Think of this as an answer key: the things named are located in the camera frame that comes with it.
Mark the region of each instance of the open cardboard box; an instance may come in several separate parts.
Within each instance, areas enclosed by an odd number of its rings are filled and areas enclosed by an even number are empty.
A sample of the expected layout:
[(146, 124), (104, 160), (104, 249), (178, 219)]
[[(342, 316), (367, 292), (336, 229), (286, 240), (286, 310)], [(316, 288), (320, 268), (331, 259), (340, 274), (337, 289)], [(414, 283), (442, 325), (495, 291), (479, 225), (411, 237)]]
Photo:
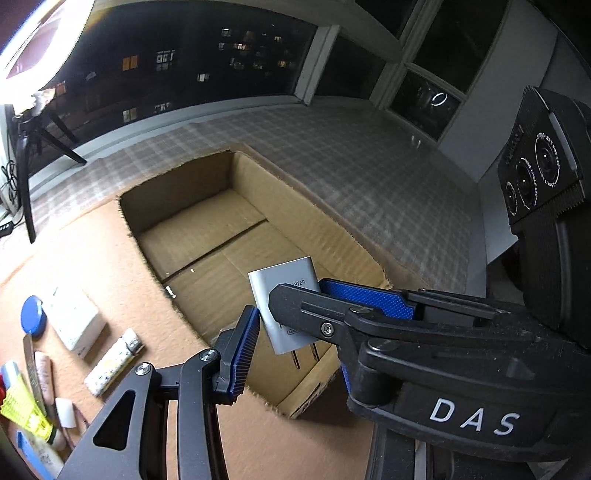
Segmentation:
[[(265, 162), (252, 151), (221, 151), (149, 179), (120, 199), (155, 276), (209, 344), (236, 323), (244, 305), (255, 304), (248, 280), (253, 270), (310, 255), (319, 279), (389, 287), (367, 250)], [(276, 355), (261, 326), (248, 386), (296, 417), (339, 368), (334, 346), (315, 346), (295, 357)]]

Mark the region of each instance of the white power adapter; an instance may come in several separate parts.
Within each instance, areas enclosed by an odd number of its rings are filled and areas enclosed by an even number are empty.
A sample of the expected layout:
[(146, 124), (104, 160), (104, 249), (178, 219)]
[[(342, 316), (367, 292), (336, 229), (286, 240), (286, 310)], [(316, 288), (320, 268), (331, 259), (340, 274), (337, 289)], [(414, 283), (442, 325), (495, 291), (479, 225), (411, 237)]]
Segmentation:
[(105, 326), (99, 309), (79, 287), (57, 287), (43, 309), (66, 348), (81, 358)]

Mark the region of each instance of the window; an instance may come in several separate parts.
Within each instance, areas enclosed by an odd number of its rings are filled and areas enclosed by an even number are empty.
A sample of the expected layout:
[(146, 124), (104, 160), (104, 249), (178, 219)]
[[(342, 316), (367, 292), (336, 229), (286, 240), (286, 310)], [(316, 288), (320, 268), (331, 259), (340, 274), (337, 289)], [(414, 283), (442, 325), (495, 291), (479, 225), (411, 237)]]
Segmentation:
[(506, 5), (507, 0), (444, 0), (413, 63), (467, 92)]
[(320, 78), (316, 95), (367, 100), (386, 62), (364, 48), (338, 36)]
[(407, 72), (391, 108), (437, 140), (459, 105), (459, 100), (443, 89)]
[[(317, 28), (223, 2), (133, 2), (92, 20), (48, 84), (59, 95), (51, 108), (81, 142), (188, 106), (292, 95)], [(43, 143), (31, 174), (59, 155)]]
[(417, 0), (357, 0), (356, 3), (400, 38)]

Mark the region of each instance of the white wall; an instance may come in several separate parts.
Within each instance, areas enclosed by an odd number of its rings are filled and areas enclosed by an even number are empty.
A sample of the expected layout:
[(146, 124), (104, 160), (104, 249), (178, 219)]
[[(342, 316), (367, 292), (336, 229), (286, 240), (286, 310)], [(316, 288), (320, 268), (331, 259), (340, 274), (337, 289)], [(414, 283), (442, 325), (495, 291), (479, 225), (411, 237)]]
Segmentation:
[(513, 0), (487, 64), (439, 145), (472, 180), (480, 180), (505, 145), (523, 90), (540, 85), (556, 36), (531, 4)]
[(497, 166), (496, 161), (478, 182), (487, 263), (491, 263), (517, 241), (517, 237), (511, 233), (509, 227), (505, 199), (496, 173)]
[(540, 86), (575, 98), (591, 107), (591, 78), (562, 35), (558, 35), (554, 55)]

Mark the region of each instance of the tripod leg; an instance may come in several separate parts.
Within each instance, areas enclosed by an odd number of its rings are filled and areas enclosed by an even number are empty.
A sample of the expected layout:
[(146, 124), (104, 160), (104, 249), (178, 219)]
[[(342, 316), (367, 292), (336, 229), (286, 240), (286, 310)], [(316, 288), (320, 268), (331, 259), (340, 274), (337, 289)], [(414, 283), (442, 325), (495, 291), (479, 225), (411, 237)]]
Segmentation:
[(42, 136), (45, 140), (47, 140), (48, 143), (50, 143), (51, 145), (56, 147), (58, 150), (63, 152), (64, 155), (70, 157), (72, 160), (78, 162), (80, 165), (86, 165), (86, 160), (84, 158), (82, 158), (80, 155), (78, 155), (75, 151), (73, 151), (68, 146), (64, 145), (62, 142), (60, 142), (57, 138), (55, 138), (53, 135), (51, 135), (44, 128), (37, 127), (35, 129), (35, 133), (37, 135)]
[(53, 121), (53, 123), (55, 123), (57, 125), (57, 127), (62, 132), (64, 132), (66, 134), (66, 137), (68, 137), (71, 142), (73, 142), (73, 143), (78, 143), (79, 142), (79, 140), (76, 138), (76, 136), (66, 126), (66, 124), (64, 123), (64, 121), (60, 118), (60, 116), (57, 113), (55, 113), (54, 110), (52, 110), (51, 108), (47, 108), (46, 110), (43, 111), (43, 113), (46, 113), (47, 116), (49, 116), (49, 118), (51, 118), (51, 120)]
[(35, 143), (37, 144), (37, 155), (41, 157), (43, 146), (41, 145), (41, 137), (39, 135), (35, 135)]
[(28, 136), (23, 133), (18, 136), (17, 142), (17, 184), (18, 198), (22, 207), (22, 214), (25, 217), (29, 241), (34, 243), (37, 238), (35, 224), (33, 222), (33, 211), (31, 209), (31, 195), (29, 193), (29, 152), (31, 144)]

